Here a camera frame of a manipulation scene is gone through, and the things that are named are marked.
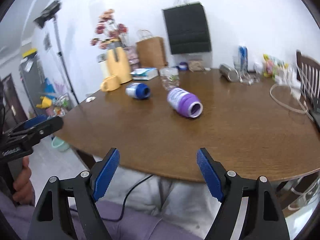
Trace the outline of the person's left hand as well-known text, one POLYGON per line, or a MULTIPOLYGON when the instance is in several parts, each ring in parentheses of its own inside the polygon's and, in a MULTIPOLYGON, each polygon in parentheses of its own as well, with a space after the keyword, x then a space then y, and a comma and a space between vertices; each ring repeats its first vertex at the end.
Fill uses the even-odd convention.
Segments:
POLYGON ((22 170, 13 183, 14 189, 16 190, 13 194, 13 200, 15 202, 22 205, 34 206, 35 194, 30 178, 31 169, 29 167, 29 157, 24 157, 22 159, 22 170))

